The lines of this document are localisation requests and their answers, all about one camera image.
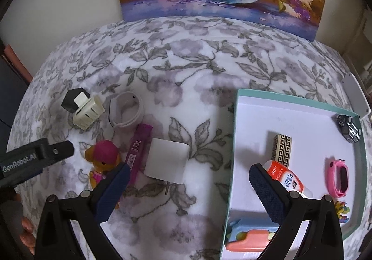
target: floral tablecloth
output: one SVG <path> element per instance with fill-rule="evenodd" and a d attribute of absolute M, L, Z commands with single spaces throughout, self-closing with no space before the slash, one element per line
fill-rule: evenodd
<path fill-rule="evenodd" d="M 17 187 L 24 213 L 37 225 L 45 199 L 77 196 L 88 188 L 92 165 L 84 151 L 103 139 L 107 113 L 83 132 L 61 107 L 66 91 L 84 87 L 107 109 L 118 93 L 138 93 L 153 137 L 190 145 L 185 184 L 139 174 L 109 221 L 102 224 L 126 260 L 218 257 L 229 192 L 233 102 L 250 88 L 298 95 L 348 108 L 340 80 L 348 71 L 341 56 L 319 42 L 283 31 L 217 17 L 164 17 L 119 22 L 61 44 L 30 84 L 16 115 L 8 150 L 47 137 L 70 140 L 75 155 Z M 371 175 L 371 129 L 363 122 Z M 118 147 L 126 152 L 129 137 Z M 344 242 L 353 259 L 369 225 L 371 181 L 360 228 Z M 74 222 L 87 259 L 93 255 Z"/>

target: toy car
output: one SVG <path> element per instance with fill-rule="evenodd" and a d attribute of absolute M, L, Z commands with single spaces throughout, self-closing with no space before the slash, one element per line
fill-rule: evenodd
<path fill-rule="evenodd" d="M 339 125 L 341 133 L 347 142 L 352 144 L 353 142 L 358 142 L 360 140 L 362 130 L 358 129 L 354 125 L 351 116 L 344 114 L 339 115 L 337 117 L 337 124 Z"/>

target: white wall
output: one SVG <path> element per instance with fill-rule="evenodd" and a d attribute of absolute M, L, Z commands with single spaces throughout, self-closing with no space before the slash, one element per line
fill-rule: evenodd
<path fill-rule="evenodd" d="M 343 52 L 362 12 L 362 0 L 326 0 L 317 40 Z M 119 20 L 119 0 L 14 0 L 0 37 L 34 75 L 58 44 Z"/>

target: pink wristband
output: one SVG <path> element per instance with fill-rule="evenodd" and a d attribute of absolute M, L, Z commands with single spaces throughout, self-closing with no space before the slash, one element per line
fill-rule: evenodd
<path fill-rule="evenodd" d="M 339 171 L 340 173 L 340 189 L 337 188 L 335 183 L 335 174 Z M 327 170 L 327 189 L 329 195 L 334 198 L 340 198 L 346 196 L 349 188 L 349 171 L 344 160 L 332 160 Z"/>

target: barcode label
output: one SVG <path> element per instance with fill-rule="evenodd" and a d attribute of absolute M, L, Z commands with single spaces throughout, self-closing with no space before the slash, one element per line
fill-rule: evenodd
<path fill-rule="evenodd" d="M 134 164 L 134 160 L 136 159 L 136 155 L 134 155 L 134 154 L 129 154 L 129 158 L 128 158 L 128 162 L 127 162 L 127 164 L 128 164 L 128 166 L 129 166 L 129 168 L 131 168 L 131 170 L 132 170 L 132 167 L 133 167 L 133 164 Z"/>

